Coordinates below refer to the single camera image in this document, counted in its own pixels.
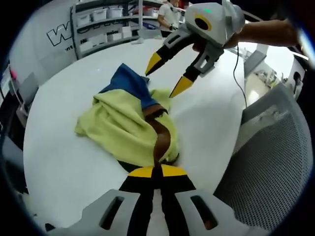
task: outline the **round table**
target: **round table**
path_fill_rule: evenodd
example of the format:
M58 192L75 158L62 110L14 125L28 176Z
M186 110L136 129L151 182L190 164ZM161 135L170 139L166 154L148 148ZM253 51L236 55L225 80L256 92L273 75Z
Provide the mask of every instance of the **round table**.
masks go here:
M148 39L112 47L65 68L43 84L34 99L24 140L24 167L34 211L44 222L68 227L82 210L110 189L118 189L127 172L87 137L74 133L77 118L92 105L93 95L125 63L144 75L162 45ZM149 89L174 88L197 53L187 47L154 72ZM198 189L213 194L231 158L244 98L233 79L237 56L225 51L216 68L173 98L170 115L179 133L180 159ZM243 59L235 72L244 87Z

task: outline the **brown strap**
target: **brown strap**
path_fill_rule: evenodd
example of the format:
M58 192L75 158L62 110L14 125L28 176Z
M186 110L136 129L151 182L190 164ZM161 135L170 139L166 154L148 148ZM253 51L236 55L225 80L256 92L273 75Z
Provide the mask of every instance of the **brown strap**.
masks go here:
M159 166L159 160L164 156L171 144L171 134L168 129L155 118L160 117L166 112L160 104L150 106L143 110L145 121L149 123L157 133L157 141L153 149L153 158L155 166Z

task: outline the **cable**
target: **cable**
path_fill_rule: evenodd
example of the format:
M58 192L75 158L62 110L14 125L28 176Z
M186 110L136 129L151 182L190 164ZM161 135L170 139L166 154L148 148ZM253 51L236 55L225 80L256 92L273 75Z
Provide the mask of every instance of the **cable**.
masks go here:
M3 94L3 92L2 92L1 85L0 85L0 93L1 93L1 97L2 97L2 98L3 98L3 100L4 100L4 94Z
M237 67L237 64L238 64L238 58L239 57L240 57L240 54L239 54L239 48L238 48L238 45L237 45L237 60L236 60L235 68L233 70L233 77L234 77L235 83L237 84L237 86L240 88L240 90L243 93L243 96L244 96L244 99L245 99L245 107L247 108L247 100L246 100L245 92L244 92L244 90L242 89L242 87L239 85L239 83L237 82L237 80L235 78L235 70L236 70L236 67Z

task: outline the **white shirt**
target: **white shirt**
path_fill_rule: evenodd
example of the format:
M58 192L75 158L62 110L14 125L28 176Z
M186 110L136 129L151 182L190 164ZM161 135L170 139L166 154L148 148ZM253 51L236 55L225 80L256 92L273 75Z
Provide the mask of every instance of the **white shirt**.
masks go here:
M179 19L181 17L181 13L176 10L176 8L173 7L172 4L170 4L169 2L166 4L163 4L158 11L158 14L164 17L164 20L169 23L170 25L173 25L174 27L179 26ZM164 26L160 26L161 30L164 31L170 31L168 28L164 27Z
M303 87L303 82L299 81L298 84L295 84L295 81L293 79L288 79L288 81L284 84L284 86L286 86L288 88L288 90L292 93L293 97L295 98L295 100L298 99L301 91L302 91L302 87Z

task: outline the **gray mesh chair back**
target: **gray mesh chair back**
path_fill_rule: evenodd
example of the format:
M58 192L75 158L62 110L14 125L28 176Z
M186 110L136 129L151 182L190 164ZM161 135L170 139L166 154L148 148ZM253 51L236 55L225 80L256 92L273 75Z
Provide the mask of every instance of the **gray mesh chair back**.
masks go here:
M312 167L306 120L281 84L243 111L233 156L214 195L239 221L271 231L297 202Z

